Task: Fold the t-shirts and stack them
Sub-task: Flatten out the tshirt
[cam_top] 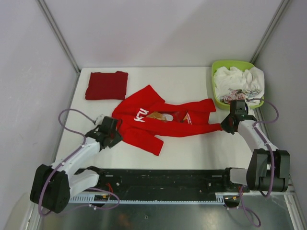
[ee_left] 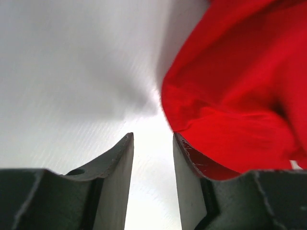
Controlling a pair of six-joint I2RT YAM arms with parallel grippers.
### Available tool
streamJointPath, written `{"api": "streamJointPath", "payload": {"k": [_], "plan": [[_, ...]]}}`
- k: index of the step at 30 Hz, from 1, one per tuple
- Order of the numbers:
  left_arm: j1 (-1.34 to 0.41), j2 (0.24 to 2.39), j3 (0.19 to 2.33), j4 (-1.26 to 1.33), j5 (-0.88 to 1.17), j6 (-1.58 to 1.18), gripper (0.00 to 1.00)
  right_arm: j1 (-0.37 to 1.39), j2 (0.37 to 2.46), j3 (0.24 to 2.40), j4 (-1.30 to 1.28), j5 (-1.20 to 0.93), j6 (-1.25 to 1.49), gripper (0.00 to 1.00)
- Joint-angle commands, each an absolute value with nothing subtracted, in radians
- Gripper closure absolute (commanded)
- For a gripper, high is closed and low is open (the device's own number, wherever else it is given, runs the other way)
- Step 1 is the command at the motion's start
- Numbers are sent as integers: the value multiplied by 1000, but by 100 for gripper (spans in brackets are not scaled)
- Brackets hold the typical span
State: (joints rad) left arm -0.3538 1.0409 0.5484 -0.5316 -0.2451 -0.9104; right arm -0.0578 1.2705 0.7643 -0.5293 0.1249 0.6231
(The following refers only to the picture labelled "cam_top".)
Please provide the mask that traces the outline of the bright red kungfu t-shirt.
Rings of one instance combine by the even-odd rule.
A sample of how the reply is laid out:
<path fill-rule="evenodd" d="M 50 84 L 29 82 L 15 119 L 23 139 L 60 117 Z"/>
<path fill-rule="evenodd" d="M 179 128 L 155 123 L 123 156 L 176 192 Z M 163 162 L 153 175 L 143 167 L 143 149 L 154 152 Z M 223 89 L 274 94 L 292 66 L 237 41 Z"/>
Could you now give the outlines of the bright red kungfu t-shirt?
<path fill-rule="evenodd" d="M 124 142 L 158 156 L 164 144 L 159 136 L 181 138 L 220 131 L 220 124 L 209 122 L 213 112 L 216 108 L 212 99 L 168 104 L 147 85 L 123 100 L 112 117 L 120 121 Z"/>

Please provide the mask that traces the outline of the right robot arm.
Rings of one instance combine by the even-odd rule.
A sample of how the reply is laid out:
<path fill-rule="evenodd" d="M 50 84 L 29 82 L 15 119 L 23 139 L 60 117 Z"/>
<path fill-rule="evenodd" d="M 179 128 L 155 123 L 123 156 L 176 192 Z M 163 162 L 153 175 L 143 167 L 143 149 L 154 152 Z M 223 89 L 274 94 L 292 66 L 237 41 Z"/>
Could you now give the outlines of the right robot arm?
<path fill-rule="evenodd" d="M 229 176 L 221 180 L 226 192 L 233 192 L 238 185 L 249 190 L 260 191 L 264 197 L 271 192 L 285 192 L 288 189 L 290 154 L 281 150 L 261 131 L 255 116 L 248 113 L 244 100 L 230 102 L 230 114 L 222 121 L 223 131 L 243 137 L 252 152 L 247 169 L 228 168 Z"/>

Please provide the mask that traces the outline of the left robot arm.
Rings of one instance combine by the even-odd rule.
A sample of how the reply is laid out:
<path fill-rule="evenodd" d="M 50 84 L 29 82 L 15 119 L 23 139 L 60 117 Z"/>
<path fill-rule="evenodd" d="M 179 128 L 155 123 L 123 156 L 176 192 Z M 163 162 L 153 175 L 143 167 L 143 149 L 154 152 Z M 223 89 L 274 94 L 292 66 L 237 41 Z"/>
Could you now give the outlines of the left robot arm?
<path fill-rule="evenodd" d="M 72 154 L 51 165 L 40 165 L 35 172 L 30 201 L 37 204 L 39 210 L 46 208 L 60 213 L 71 198 L 84 190 L 102 191 L 106 180 L 98 170 L 89 167 L 81 173 L 77 171 L 89 158 L 122 141 L 117 130 L 118 123 L 115 118 L 103 117 L 100 124 L 83 135 L 83 142 Z"/>

